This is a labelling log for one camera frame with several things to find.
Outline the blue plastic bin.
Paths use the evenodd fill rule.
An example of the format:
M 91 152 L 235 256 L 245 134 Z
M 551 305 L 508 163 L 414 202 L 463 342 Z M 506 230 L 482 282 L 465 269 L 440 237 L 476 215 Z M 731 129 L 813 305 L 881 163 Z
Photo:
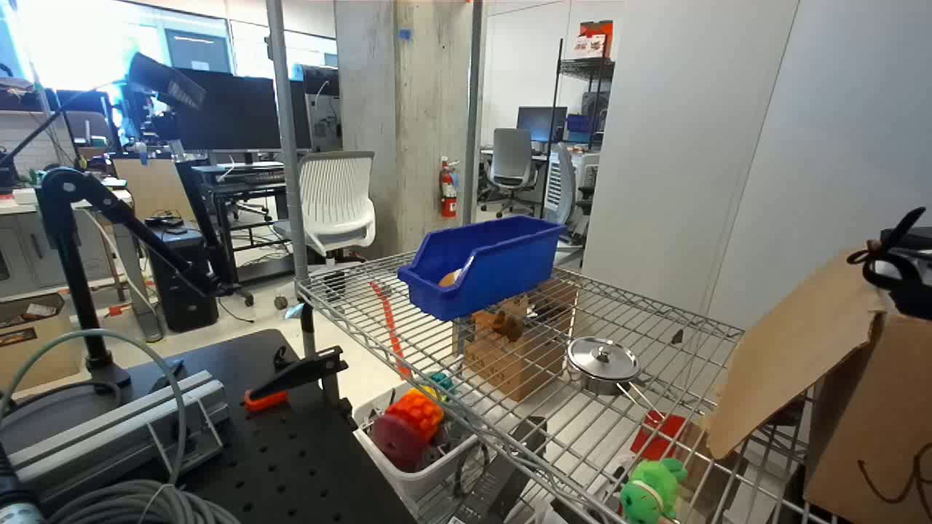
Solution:
M 396 270 L 408 299 L 436 317 L 456 321 L 523 294 L 552 273 L 561 228 L 542 218 L 513 215 L 468 228 L 434 230 Z M 456 288 L 440 288 L 440 278 L 474 256 Z

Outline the white plastic spoon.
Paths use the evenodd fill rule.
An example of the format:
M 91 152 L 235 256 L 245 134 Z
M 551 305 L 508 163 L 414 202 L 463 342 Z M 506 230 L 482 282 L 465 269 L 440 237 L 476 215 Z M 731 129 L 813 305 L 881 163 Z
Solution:
M 474 256 L 468 256 L 463 265 L 442 273 L 440 288 L 456 288 L 463 282 L 463 278 L 468 273 L 471 263 L 474 263 Z

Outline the orange stick tool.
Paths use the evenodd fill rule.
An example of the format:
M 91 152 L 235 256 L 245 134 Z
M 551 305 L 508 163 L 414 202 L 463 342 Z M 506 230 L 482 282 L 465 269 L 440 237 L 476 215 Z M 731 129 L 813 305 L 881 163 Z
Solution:
M 393 305 L 389 305 L 389 294 L 380 282 L 369 282 L 377 305 L 380 305 L 380 321 L 383 321 L 383 332 L 388 332 L 388 346 L 389 346 L 389 356 L 393 356 L 393 368 L 398 374 L 398 380 L 409 380 L 409 368 L 404 362 L 404 349 L 401 349 L 401 339 L 396 332 L 396 317 L 393 317 Z

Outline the red fire extinguisher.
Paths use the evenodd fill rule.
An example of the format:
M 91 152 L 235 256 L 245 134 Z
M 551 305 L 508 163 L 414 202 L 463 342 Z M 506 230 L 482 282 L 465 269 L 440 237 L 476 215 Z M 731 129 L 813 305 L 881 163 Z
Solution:
M 456 215 L 456 174 L 447 158 L 440 160 L 440 218 Z

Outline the grey office chair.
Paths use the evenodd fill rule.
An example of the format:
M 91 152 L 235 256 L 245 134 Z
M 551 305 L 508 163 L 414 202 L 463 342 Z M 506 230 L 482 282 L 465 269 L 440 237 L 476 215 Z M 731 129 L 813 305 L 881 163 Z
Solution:
M 530 134 L 523 129 L 491 132 L 491 160 L 487 168 L 490 199 L 498 202 L 498 214 L 532 215 L 538 203 L 530 199 L 535 187 L 535 163 Z

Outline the cardboard box under shelf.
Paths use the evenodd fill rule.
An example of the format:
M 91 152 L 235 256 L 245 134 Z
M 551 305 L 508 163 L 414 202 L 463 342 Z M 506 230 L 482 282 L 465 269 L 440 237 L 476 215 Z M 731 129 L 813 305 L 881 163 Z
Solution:
M 474 313 L 456 326 L 463 365 L 513 403 L 523 403 L 561 377 L 577 288 L 545 282 Z

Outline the white office chair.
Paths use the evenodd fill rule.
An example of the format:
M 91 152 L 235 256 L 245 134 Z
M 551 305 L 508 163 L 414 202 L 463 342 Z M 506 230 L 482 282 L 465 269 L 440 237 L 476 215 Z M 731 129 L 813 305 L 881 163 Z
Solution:
M 321 259 L 376 243 L 376 203 L 369 196 L 369 152 L 325 152 L 300 163 L 302 238 Z

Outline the small silver pot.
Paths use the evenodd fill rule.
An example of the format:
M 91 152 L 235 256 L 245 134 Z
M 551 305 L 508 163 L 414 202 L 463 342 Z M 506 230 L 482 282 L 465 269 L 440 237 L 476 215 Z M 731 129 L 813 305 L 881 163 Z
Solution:
M 624 345 L 580 334 L 565 349 L 565 374 L 590 394 L 618 397 L 637 380 L 637 358 Z

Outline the white container below shelf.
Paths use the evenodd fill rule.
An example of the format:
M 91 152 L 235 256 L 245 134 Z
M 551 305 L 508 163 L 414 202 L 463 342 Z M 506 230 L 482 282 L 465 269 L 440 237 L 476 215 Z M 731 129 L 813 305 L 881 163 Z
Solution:
M 351 410 L 359 444 L 408 503 L 453 480 L 476 438 L 434 394 L 389 388 Z

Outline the black orange clamp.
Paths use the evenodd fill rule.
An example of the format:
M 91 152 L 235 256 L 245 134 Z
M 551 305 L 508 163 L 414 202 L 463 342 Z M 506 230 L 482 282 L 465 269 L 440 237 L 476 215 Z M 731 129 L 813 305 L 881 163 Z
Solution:
M 278 410 L 287 394 L 306 385 L 315 385 L 340 416 L 348 416 L 348 403 L 337 394 L 337 377 L 347 371 L 340 346 L 325 346 L 300 362 L 274 358 L 274 365 L 277 374 L 242 397 L 246 416 Z

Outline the red flat object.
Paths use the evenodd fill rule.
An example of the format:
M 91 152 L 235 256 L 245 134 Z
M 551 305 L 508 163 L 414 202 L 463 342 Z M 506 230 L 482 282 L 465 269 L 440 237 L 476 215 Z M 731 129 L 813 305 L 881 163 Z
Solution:
M 641 416 L 641 426 L 634 430 L 628 452 L 644 461 L 660 461 L 675 449 L 675 438 L 680 433 L 680 428 L 683 428 L 683 416 L 645 410 Z

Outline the black computer monitor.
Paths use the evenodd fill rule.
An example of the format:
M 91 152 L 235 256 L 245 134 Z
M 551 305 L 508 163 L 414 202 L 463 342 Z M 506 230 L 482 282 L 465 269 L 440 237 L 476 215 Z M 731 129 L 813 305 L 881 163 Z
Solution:
M 271 78 L 187 71 L 203 100 L 174 112 L 176 141 L 187 150 L 277 150 L 277 91 Z

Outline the green plush toy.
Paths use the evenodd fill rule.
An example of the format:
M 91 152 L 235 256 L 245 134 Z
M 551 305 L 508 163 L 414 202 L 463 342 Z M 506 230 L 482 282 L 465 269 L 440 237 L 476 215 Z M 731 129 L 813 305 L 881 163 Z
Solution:
M 664 524 L 675 518 L 675 502 L 686 471 L 677 461 L 641 461 L 621 486 L 628 524 Z

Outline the metal vertical pole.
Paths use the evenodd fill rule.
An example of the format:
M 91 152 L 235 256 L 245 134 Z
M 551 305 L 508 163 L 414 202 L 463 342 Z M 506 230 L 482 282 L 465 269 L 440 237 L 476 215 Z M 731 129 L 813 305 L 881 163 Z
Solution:
M 284 203 L 287 203 L 292 249 L 294 249 L 294 288 L 300 288 L 308 279 L 308 263 L 306 263 L 306 237 L 302 237 L 302 215 L 300 215 L 294 96 L 292 96 L 287 56 L 284 56 L 283 0 L 264 0 L 264 16 L 267 16 L 267 53 L 274 62 L 278 160 L 284 174 Z

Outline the cardboard box right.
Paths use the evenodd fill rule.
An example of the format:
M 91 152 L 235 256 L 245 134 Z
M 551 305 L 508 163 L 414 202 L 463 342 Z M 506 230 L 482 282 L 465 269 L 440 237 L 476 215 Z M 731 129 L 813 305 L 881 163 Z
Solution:
M 804 497 L 846 524 L 932 524 L 932 323 L 900 315 L 845 256 L 739 339 L 708 452 L 724 458 L 807 390 Z

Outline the aluminium rail bracket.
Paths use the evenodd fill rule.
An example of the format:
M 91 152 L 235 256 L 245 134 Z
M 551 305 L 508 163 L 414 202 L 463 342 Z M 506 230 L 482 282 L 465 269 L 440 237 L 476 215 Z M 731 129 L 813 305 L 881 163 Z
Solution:
M 207 430 L 213 430 L 207 406 L 220 394 L 223 385 L 201 371 L 190 380 L 181 380 L 176 388 L 146 394 L 117 410 L 108 410 L 95 419 L 77 423 L 61 433 L 44 438 L 15 452 L 12 465 L 22 480 L 37 480 L 40 476 L 48 476 L 98 452 L 114 458 L 120 444 L 128 444 L 133 433 L 155 428 L 158 423 L 176 423 L 184 428 L 192 428 L 192 423 L 187 419 L 190 410 L 195 410 L 203 419 Z

